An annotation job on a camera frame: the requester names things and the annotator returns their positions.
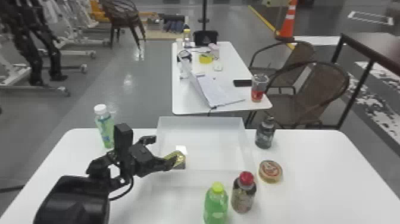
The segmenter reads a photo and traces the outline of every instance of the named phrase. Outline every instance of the yellow object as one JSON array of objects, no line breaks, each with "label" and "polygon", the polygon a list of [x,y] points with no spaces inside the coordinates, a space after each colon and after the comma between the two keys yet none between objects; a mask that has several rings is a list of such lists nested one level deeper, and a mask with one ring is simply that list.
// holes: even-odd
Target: yellow object
[{"label": "yellow object", "polygon": [[221,182],[214,182],[212,183],[211,189],[216,194],[222,194],[224,192],[224,185]]},{"label": "yellow object", "polygon": [[164,156],[164,159],[169,160],[176,156],[176,162],[173,169],[184,169],[186,167],[186,156],[179,150],[175,150],[172,153]]},{"label": "yellow object", "polygon": [[103,11],[101,5],[97,2],[97,0],[90,0],[90,7],[92,8],[92,12],[90,16],[94,18],[98,22],[109,23],[110,20],[105,16],[105,12]]},{"label": "yellow object", "polygon": [[199,55],[199,61],[201,64],[209,64],[212,63],[213,57],[210,54],[201,54]]},{"label": "yellow object", "polygon": [[[270,22],[268,22],[260,13],[258,13],[257,10],[255,10],[251,5],[248,5],[248,7],[262,22],[265,23],[265,25],[267,25],[268,28],[272,30],[272,32],[276,31],[276,35],[279,35],[279,31],[277,31]],[[286,45],[290,49],[295,49],[295,46],[292,45],[291,43],[287,43]]]}]

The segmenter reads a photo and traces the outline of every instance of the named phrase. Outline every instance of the wicker chair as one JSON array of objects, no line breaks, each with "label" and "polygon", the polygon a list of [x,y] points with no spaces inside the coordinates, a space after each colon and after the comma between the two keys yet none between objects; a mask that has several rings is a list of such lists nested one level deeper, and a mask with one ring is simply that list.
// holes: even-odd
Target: wicker chair
[{"label": "wicker chair", "polygon": [[[349,86],[349,75],[339,66],[320,61],[306,61],[277,71],[265,92],[274,85],[279,76],[307,65],[312,66],[311,72],[297,94],[267,95],[273,107],[265,112],[273,116],[282,128],[294,129],[298,125],[305,125],[307,128],[316,124],[319,128],[323,128],[320,116],[332,101],[343,95]],[[249,115],[249,122],[252,121],[255,113]]]},{"label": "wicker chair", "polygon": [[[287,58],[284,67],[288,66],[290,64],[294,63],[300,63],[303,61],[310,61],[313,59],[313,56],[315,54],[315,49],[314,47],[304,41],[293,41],[290,43],[297,43],[295,49],[293,49],[292,53],[290,56]],[[273,69],[273,68],[265,68],[265,67],[254,67],[254,59],[262,51],[265,51],[267,49],[273,48],[275,46],[287,44],[287,42],[279,42],[272,44],[270,46],[266,46],[264,48],[259,49],[256,51],[251,58],[249,70],[252,74],[257,74],[257,73],[265,73],[267,76],[271,76],[272,74],[275,74],[275,72],[278,69]],[[304,71],[305,66],[298,67],[296,69],[293,69],[291,71],[288,71],[285,74],[280,75],[276,81],[274,82],[274,85],[271,86],[272,88],[278,88],[279,93],[282,93],[282,88],[291,88],[293,90],[293,94],[296,94],[296,88],[293,86],[293,84],[297,81],[301,73]]]},{"label": "wicker chair", "polygon": [[117,31],[117,42],[119,42],[121,28],[128,27],[132,32],[137,47],[140,49],[139,36],[135,31],[135,27],[138,26],[140,28],[140,32],[142,33],[143,39],[145,41],[146,35],[145,28],[139,17],[139,10],[136,8],[135,4],[129,0],[124,1],[123,4],[125,4],[127,8],[131,8],[132,10],[127,10],[122,13],[120,11],[121,7],[118,7],[118,5],[116,5],[120,4],[119,2],[113,2],[113,0],[101,0],[101,3],[103,5],[105,16],[109,18],[111,23],[110,48],[113,48],[115,31]]}]

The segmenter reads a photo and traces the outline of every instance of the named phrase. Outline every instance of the red bottle cap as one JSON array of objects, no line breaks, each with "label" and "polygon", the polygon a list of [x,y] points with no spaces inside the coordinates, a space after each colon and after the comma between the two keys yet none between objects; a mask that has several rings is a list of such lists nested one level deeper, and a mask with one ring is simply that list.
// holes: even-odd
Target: red bottle cap
[{"label": "red bottle cap", "polygon": [[239,176],[242,185],[250,186],[254,183],[254,176],[249,171],[243,171]]}]

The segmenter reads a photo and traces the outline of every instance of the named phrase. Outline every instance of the stand wheel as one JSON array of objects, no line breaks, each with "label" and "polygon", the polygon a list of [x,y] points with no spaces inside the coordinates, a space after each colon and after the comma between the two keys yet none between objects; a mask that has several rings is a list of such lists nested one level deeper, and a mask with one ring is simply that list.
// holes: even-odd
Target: stand wheel
[{"label": "stand wheel", "polygon": [[70,91],[68,91],[68,89],[63,87],[63,86],[58,87],[57,91],[60,91],[65,97],[70,97],[71,96]]},{"label": "stand wheel", "polygon": [[109,45],[110,45],[110,41],[108,39],[104,39],[103,46],[109,46]]},{"label": "stand wheel", "polygon": [[87,64],[81,64],[80,65],[80,72],[82,74],[86,74],[88,72],[88,65]]},{"label": "stand wheel", "polygon": [[96,58],[96,51],[92,51],[92,52],[89,54],[89,56],[90,56],[91,59],[95,59],[95,58]]}]

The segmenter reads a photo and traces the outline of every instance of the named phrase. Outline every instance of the green bottle cap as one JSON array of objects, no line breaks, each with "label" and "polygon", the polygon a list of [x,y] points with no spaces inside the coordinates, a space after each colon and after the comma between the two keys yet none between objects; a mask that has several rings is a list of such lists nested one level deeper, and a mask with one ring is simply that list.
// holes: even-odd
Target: green bottle cap
[{"label": "green bottle cap", "polygon": [[224,192],[224,185],[222,185],[221,182],[217,181],[212,183],[211,189],[214,193],[221,194],[222,192]]}]

